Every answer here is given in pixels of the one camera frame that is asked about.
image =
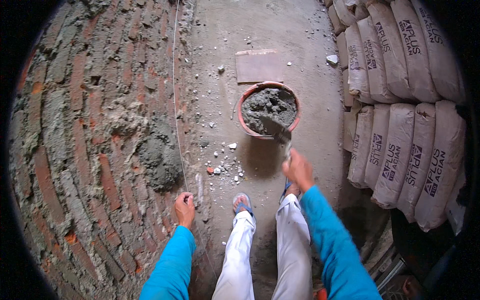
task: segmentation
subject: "wet cement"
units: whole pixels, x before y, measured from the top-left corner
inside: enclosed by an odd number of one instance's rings
[[[269,116],[288,127],[297,114],[295,99],[286,90],[266,88],[250,95],[241,106],[245,124],[255,132],[268,134],[260,116]]]
[[[181,172],[176,137],[166,119],[166,116],[153,115],[147,138],[137,148],[138,156],[146,166],[150,186],[157,192],[170,190]]]

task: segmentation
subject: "blue sleeve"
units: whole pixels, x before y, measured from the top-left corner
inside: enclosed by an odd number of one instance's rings
[[[140,300],[188,300],[187,288],[195,248],[195,238],[190,230],[178,226],[145,282]]]
[[[329,300],[381,299],[360,262],[360,255],[332,207],[316,186],[300,201],[307,215],[313,243],[324,263],[322,281]]]

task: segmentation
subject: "right hand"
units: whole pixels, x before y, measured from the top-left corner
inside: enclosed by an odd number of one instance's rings
[[[291,149],[290,155],[291,160],[284,161],[282,164],[283,174],[290,181],[295,182],[302,193],[305,193],[315,185],[312,164],[294,148]]]

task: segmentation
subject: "orange bucket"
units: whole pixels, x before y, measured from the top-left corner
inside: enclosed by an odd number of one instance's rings
[[[295,127],[297,127],[298,123],[300,122],[300,115],[301,115],[301,113],[300,113],[300,101],[298,100],[297,96],[293,93],[293,91],[288,86],[286,86],[286,85],[284,85],[280,82],[275,82],[275,81],[264,81],[264,82],[260,82],[260,83],[257,83],[257,84],[254,84],[254,85],[250,86],[242,94],[242,96],[240,98],[240,101],[238,102],[238,105],[237,105],[238,117],[239,117],[239,121],[240,121],[240,124],[243,127],[243,129],[249,135],[254,136],[254,137],[256,137],[258,139],[261,139],[261,140],[271,140],[272,138],[269,137],[269,136],[265,136],[265,135],[262,135],[262,134],[259,134],[255,131],[253,131],[252,129],[250,129],[247,126],[247,124],[245,124],[245,121],[243,120],[243,116],[242,116],[242,113],[241,113],[241,105],[243,104],[243,102],[248,97],[250,97],[251,94],[260,92],[261,90],[266,89],[266,88],[284,89],[284,90],[286,90],[287,92],[289,92],[293,95],[293,98],[295,100],[295,106],[297,107],[297,114],[295,115],[295,119],[293,120],[293,122],[288,127],[288,130],[290,132],[292,132],[295,129]]]

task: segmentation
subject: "leg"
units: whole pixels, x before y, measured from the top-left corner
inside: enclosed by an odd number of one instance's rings
[[[296,190],[292,184],[289,188]],[[278,280],[272,300],[312,299],[312,253],[297,197],[288,193],[276,212]]]
[[[246,199],[239,197],[234,205]],[[250,248],[255,233],[255,220],[244,208],[233,219],[233,230],[225,249],[222,274],[216,283],[212,300],[253,300]]]

